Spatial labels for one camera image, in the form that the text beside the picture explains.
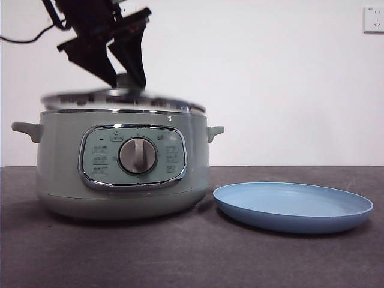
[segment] electrical outlet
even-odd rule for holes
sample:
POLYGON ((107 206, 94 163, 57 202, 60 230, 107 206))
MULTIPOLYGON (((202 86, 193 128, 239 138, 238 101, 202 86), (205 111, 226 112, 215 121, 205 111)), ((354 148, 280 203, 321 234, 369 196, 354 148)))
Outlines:
POLYGON ((384 32, 384 7, 364 8, 364 32, 384 32))

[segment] cooker handle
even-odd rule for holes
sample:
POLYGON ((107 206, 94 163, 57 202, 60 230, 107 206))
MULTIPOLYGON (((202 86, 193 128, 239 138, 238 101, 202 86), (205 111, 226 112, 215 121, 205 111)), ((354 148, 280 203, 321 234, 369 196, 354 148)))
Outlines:
POLYGON ((40 124, 14 122, 12 123, 12 130, 28 134, 34 143, 40 143, 43 135, 43 126, 40 124))
POLYGON ((208 127, 208 143, 211 143, 214 140, 216 135, 224 133, 224 126, 214 126, 208 127))

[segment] silver knob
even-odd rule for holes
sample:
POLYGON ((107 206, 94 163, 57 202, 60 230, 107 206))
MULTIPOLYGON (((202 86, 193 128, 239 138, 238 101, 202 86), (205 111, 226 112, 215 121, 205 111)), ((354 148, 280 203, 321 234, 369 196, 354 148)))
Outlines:
POLYGON ((125 170, 140 174, 147 172, 155 164, 156 150, 149 141, 133 138, 123 144, 119 159, 125 170))

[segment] plastic plate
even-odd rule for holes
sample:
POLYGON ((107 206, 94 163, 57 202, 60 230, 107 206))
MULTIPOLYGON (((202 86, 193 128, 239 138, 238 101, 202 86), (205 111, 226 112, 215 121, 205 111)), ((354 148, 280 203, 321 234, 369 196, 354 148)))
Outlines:
POLYGON ((307 184, 252 182, 214 191, 218 207, 245 224, 288 233, 349 230, 371 214, 368 199, 339 189, 307 184))

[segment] gray tabletop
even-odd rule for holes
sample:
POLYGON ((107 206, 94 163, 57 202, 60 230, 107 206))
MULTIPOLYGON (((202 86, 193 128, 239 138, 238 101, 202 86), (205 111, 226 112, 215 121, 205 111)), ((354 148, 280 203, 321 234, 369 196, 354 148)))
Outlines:
POLYGON ((55 215, 35 195, 34 167, 1 168, 2 287, 384 287, 384 167, 212 167, 196 206, 140 221, 55 215), (213 189, 284 181, 358 193, 370 219, 333 235, 237 223, 213 189))

